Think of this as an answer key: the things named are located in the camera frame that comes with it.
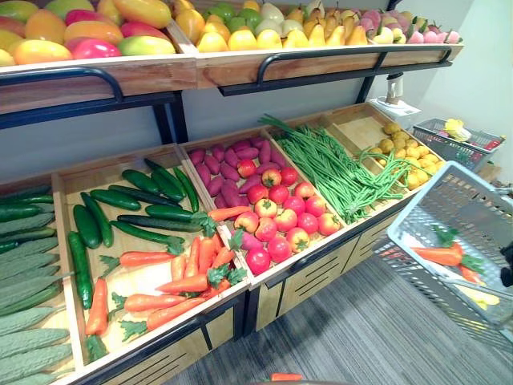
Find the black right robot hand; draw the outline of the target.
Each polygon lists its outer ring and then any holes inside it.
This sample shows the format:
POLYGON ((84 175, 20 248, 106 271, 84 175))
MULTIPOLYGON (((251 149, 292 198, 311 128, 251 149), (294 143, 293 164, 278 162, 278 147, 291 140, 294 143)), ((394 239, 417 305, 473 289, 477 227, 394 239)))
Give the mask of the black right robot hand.
POLYGON ((513 245, 510 243, 508 246, 502 248, 500 253, 504 256, 505 261, 507 263, 507 267, 502 267, 500 271, 501 282, 505 287, 510 287, 513 285, 513 245))

